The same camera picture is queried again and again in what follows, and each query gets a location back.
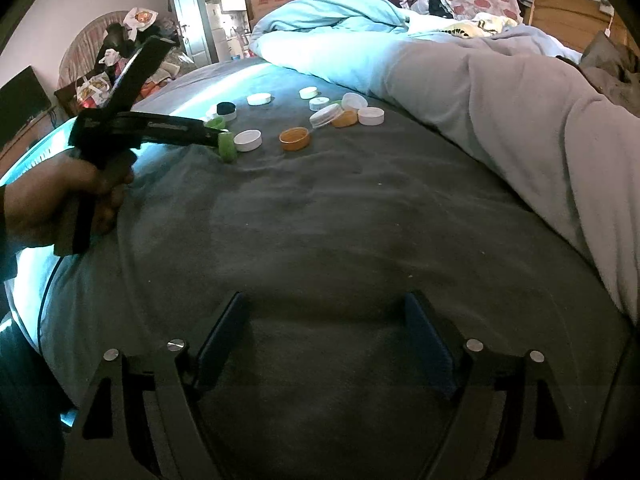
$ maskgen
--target wooden headboard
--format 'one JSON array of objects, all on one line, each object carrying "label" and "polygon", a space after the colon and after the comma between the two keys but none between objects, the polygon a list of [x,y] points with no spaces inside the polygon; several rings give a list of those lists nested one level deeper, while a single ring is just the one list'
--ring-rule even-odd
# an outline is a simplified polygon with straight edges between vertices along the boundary
[{"label": "wooden headboard", "polygon": [[[584,52],[596,33],[607,28],[610,19],[595,0],[534,0],[525,23],[558,38],[564,46]],[[638,46],[617,14],[611,25],[611,39],[638,52]]]}]

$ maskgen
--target headboard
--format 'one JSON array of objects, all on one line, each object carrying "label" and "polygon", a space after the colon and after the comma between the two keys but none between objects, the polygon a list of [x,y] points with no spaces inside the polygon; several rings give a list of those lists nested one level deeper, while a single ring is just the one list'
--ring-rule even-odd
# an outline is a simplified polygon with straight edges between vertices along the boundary
[{"label": "headboard", "polygon": [[[584,52],[596,33],[607,28],[610,19],[595,0],[533,0],[525,23],[558,38],[564,46]],[[638,46],[617,14],[611,25],[611,39],[638,52]]]},{"label": "headboard", "polygon": [[80,31],[60,62],[58,88],[75,82],[94,68],[95,57],[104,41],[103,35],[107,26],[111,23],[122,23],[126,15],[126,10],[108,12]]}]

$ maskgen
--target black cable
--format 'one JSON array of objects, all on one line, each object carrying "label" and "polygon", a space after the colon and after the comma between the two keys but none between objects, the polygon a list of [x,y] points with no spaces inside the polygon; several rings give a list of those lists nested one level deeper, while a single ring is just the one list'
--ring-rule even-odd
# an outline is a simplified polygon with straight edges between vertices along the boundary
[{"label": "black cable", "polygon": [[49,292],[49,287],[51,286],[51,282],[53,281],[53,277],[56,275],[58,271],[58,267],[62,263],[62,259],[64,256],[60,256],[56,262],[56,265],[53,267],[49,279],[47,280],[47,286],[44,288],[44,294],[42,295],[42,301],[40,302],[40,311],[38,312],[38,324],[37,324],[37,332],[36,339],[38,340],[38,353],[42,355],[42,340],[40,338],[40,329],[42,327],[42,313],[44,312],[44,302],[47,299],[47,293]]}]

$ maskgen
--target sleeve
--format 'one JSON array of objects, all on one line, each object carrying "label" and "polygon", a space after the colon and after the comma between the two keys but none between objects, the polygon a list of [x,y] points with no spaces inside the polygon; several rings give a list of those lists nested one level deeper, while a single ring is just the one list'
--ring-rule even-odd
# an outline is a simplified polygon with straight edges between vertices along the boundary
[{"label": "sleeve", "polygon": [[18,265],[15,255],[9,249],[6,239],[6,226],[4,223],[4,186],[0,187],[0,280],[5,282],[15,278],[18,274]]}]

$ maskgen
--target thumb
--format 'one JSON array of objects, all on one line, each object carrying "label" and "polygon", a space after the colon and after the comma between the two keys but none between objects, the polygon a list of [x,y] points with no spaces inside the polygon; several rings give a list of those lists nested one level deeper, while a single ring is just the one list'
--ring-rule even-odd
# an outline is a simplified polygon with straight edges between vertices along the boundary
[{"label": "thumb", "polygon": [[109,183],[93,164],[79,158],[63,157],[61,177],[69,191],[100,195],[109,191]]}]

